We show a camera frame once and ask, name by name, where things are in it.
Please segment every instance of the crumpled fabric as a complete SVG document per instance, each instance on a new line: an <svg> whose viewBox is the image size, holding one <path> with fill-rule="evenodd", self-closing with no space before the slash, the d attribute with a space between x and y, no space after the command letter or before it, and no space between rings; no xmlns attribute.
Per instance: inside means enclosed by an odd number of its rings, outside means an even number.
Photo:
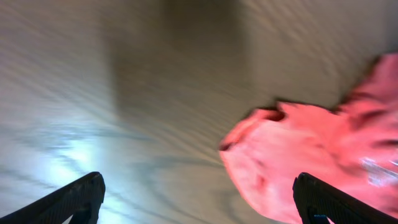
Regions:
<svg viewBox="0 0 398 224"><path fill-rule="evenodd" d="M254 110L222 140L220 154L255 211L301 223L295 177L307 172L398 218L398 54L381 57L338 110L279 103Z"/></svg>

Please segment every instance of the red towel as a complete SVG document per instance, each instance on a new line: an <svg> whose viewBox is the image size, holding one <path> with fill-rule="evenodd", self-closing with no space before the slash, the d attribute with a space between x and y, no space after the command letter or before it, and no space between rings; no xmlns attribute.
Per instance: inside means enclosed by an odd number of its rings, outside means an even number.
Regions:
<svg viewBox="0 0 398 224"><path fill-rule="evenodd" d="M398 54L383 56L335 112L296 103L278 107L255 110L220 146L253 209L301 223L292 186L308 172L398 218Z"/></svg>

